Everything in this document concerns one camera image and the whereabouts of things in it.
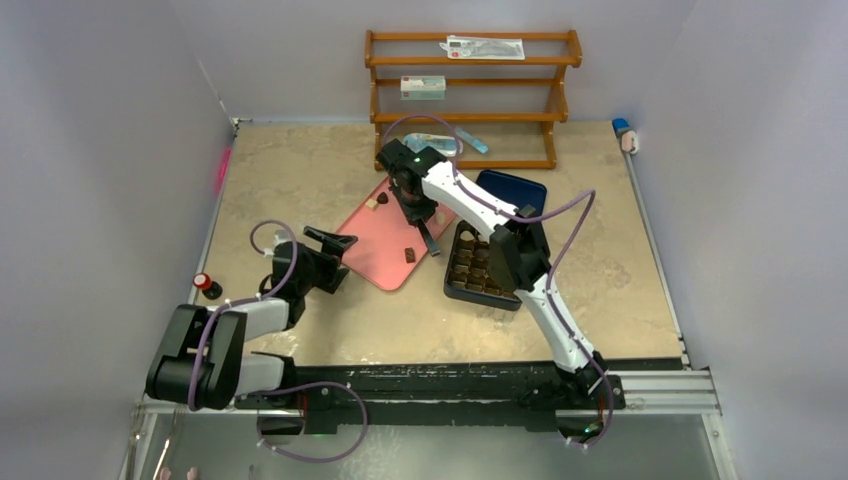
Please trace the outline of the dark blue tin lid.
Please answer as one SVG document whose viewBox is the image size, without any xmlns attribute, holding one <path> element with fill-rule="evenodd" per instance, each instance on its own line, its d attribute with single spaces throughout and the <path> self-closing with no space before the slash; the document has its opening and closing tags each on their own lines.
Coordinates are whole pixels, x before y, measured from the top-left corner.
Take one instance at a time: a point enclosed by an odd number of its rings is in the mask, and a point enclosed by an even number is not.
<svg viewBox="0 0 848 480">
<path fill-rule="evenodd" d="M 497 207 L 494 198 L 502 203 L 513 205 L 518 210 L 532 206 L 534 212 L 523 214 L 524 218 L 540 216 L 547 198 L 547 188 L 543 184 L 491 169 L 485 169 L 478 174 L 474 189 L 465 180 L 462 184 L 472 192 L 475 201 L 483 211 L 495 216 L 497 216 Z"/>
</svg>

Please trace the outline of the black handled metal tongs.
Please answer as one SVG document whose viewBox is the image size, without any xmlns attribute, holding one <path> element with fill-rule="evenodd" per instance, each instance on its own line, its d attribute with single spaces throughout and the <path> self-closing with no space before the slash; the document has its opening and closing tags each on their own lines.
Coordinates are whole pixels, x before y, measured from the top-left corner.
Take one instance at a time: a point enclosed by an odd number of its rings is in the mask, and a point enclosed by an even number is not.
<svg viewBox="0 0 848 480">
<path fill-rule="evenodd" d="M 434 239 L 432 234 L 430 233 L 429 228 L 426 225 L 426 222 L 423 220 L 418 220 L 416 222 L 416 226 L 424 240 L 425 246 L 427 248 L 427 252 L 430 256 L 436 257 L 441 253 L 441 248 L 438 242 Z"/>
</svg>

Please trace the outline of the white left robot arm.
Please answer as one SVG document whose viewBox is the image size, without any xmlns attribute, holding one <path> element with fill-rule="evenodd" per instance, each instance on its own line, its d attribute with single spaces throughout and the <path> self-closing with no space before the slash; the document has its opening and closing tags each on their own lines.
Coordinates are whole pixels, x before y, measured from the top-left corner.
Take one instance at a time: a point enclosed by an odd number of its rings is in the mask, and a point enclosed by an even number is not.
<svg viewBox="0 0 848 480">
<path fill-rule="evenodd" d="M 278 222 L 274 244 L 257 247 L 271 261 L 271 272 L 257 293 L 218 306 L 181 304 L 175 308 L 149 367 L 145 393 L 191 410 L 222 410 L 242 396 L 259 394 L 272 408 L 297 399 L 292 358 L 249 353 L 249 340 L 296 326 L 314 289 L 333 294 L 347 277 L 344 254 L 358 238 L 305 227 L 314 249 Z"/>
</svg>

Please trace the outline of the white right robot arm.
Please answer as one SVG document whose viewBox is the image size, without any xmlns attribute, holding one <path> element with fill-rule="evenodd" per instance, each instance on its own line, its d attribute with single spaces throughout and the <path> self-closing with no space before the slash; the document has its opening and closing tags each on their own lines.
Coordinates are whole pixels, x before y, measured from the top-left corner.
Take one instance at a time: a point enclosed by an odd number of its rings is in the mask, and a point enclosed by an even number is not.
<svg viewBox="0 0 848 480">
<path fill-rule="evenodd" d="M 567 373 L 561 381 L 564 399 L 576 407 L 596 399 L 601 384 L 594 373 L 603 376 L 606 371 L 556 287 L 558 263 L 550 260 L 545 218 L 529 205 L 520 209 L 493 196 L 433 148 L 415 153 L 392 140 L 379 149 L 376 160 L 388 173 L 390 188 L 407 216 L 428 218 L 437 205 L 444 205 L 487 237 L 488 274 L 530 311 L 555 365 Z"/>
</svg>

